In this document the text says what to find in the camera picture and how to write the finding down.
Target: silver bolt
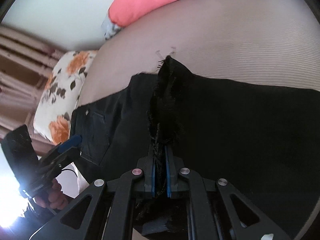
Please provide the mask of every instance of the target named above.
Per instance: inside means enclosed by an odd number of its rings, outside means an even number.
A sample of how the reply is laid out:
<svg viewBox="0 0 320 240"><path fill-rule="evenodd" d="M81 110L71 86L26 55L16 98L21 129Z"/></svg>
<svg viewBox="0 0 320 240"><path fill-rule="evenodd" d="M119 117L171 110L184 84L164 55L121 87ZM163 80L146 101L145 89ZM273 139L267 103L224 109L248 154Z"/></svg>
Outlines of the silver bolt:
<svg viewBox="0 0 320 240"><path fill-rule="evenodd" d="M273 234L265 234L261 240L272 240L273 239Z"/></svg>
<svg viewBox="0 0 320 240"><path fill-rule="evenodd" d="M101 187L104 184L104 180L103 179L97 179L94 181L94 185L96 187Z"/></svg>
<svg viewBox="0 0 320 240"><path fill-rule="evenodd" d="M187 175L187 174L190 173L190 170L189 170L188 168L182 168L182 169L180 170L180 173L181 173L181 174L184 174L184 175Z"/></svg>
<svg viewBox="0 0 320 240"><path fill-rule="evenodd" d="M227 181L226 179L219 179L219 180L218 180L218 184L219 184L220 186L225 186L225 185L228 184L228 181Z"/></svg>
<svg viewBox="0 0 320 240"><path fill-rule="evenodd" d="M140 175L142 173L142 170L141 169L134 169L132 170L132 174L133 175Z"/></svg>

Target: black mechanical arm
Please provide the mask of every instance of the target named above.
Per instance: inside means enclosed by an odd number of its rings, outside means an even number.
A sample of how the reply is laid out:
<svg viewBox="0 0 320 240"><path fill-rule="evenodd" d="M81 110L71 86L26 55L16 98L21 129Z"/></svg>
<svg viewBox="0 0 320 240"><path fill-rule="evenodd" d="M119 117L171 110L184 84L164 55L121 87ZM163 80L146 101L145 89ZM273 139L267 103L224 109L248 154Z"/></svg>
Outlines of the black mechanical arm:
<svg viewBox="0 0 320 240"><path fill-rule="evenodd" d="M61 170L80 158L77 146L80 136L51 150L36 163L30 158L32 171L22 179L16 168L19 151L32 152L31 140L22 126L9 133L2 147L25 198L42 194ZM189 240L289 240L289 236L241 194L229 181L202 178L185 167L183 160L165 147L167 196L184 199L187 209ZM155 196L155 158L150 147L148 156L141 158L137 168L127 171L119 179L95 180L77 198L33 234L31 240L131 240L133 210L136 200ZM209 200L214 195L219 205Z"/></svg>

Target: black metal bracket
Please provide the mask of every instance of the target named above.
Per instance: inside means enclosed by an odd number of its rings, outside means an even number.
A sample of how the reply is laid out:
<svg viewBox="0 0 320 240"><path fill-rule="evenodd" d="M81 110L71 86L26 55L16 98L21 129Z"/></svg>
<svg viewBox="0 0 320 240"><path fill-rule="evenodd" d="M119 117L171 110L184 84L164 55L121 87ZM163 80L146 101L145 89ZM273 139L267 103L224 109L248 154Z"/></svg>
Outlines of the black metal bracket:
<svg viewBox="0 0 320 240"><path fill-rule="evenodd" d="M144 171L144 180L134 184L134 192L137 193L137 198L151 199L155 197L156 165L151 145L149 146L148 156L138 160L137 168Z"/></svg>
<svg viewBox="0 0 320 240"><path fill-rule="evenodd" d="M97 210L101 209L99 203L101 203L100 200L105 189L106 184L103 180L99 184L92 183L78 197L72 200L65 209L36 231L30 239L86 240L90 239L89 236L95 236L96 238L92 239L98 239L100 226L95 231L90 229L90 227L94 227L97 223L103 224L103 215L100 215L98 219L95 215ZM81 221L76 221L77 217L75 215L82 216Z"/></svg>
<svg viewBox="0 0 320 240"><path fill-rule="evenodd" d="M165 147L165 154L168 197L187 199L189 240L223 239L223 232L229 232L236 240L290 240L278 225L227 180L219 179L216 183L202 178L196 171L186 168L180 158L174 157L170 146ZM224 225L219 214L213 212L208 192L222 199L231 228L221 229ZM250 223L239 217L238 203L252 213L254 219Z"/></svg>
<svg viewBox="0 0 320 240"><path fill-rule="evenodd" d="M143 171L141 169L127 171L120 177L103 240L132 239L132 216L135 205L135 199L132 197L132 185L142 178Z"/></svg>

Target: floral pillow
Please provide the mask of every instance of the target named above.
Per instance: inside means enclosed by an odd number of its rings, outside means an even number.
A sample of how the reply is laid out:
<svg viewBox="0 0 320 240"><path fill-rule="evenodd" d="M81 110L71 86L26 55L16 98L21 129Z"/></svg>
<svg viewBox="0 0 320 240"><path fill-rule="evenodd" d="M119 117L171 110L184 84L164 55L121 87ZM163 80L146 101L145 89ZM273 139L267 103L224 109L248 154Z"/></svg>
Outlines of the floral pillow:
<svg viewBox="0 0 320 240"><path fill-rule="evenodd" d="M33 126L54 144L69 137L70 118L97 51L67 52L54 67L42 93Z"/></svg>

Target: triangular cutout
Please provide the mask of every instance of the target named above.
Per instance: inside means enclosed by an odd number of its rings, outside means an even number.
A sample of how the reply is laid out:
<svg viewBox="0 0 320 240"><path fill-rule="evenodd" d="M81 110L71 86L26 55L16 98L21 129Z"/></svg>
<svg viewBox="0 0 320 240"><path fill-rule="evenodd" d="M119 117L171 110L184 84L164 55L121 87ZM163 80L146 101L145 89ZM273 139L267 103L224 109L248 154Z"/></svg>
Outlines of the triangular cutout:
<svg viewBox="0 0 320 240"><path fill-rule="evenodd" d="M91 199L92 197L90 195L86 196L81 202L79 202L75 207L73 207L73 209L71 209L61 218L61 223L73 229L79 229Z"/></svg>
<svg viewBox="0 0 320 240"><path fill-rule="evenodd" d="M259 217L236 195L232 194L230 198L243 228L247 228L259 222Z"/></svg>

